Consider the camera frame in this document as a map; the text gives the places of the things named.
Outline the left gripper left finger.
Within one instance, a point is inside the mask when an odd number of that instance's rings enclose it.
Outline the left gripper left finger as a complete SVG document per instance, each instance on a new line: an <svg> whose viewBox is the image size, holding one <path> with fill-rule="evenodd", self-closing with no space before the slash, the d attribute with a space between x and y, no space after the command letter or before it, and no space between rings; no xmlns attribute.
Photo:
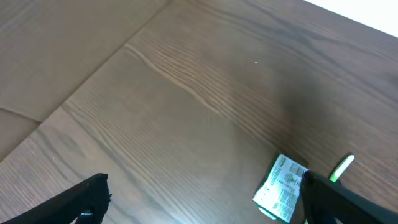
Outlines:
<svg viewBox="0 0 398 224"><path fill-rule="evenodd" d="M101 224L110 201L108 174L97 173L4 224Z"/></svg>

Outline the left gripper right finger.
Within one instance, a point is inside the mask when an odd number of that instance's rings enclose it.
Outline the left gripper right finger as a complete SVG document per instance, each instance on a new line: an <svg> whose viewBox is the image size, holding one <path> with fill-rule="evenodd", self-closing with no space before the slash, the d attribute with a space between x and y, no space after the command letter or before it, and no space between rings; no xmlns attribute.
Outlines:
<svg viewBox="0 0 398 224"><path fill-rule="evenodd" d="M311 170L303 174L300 196L308 223L397 223L396 212L381 207Z"/></svg>

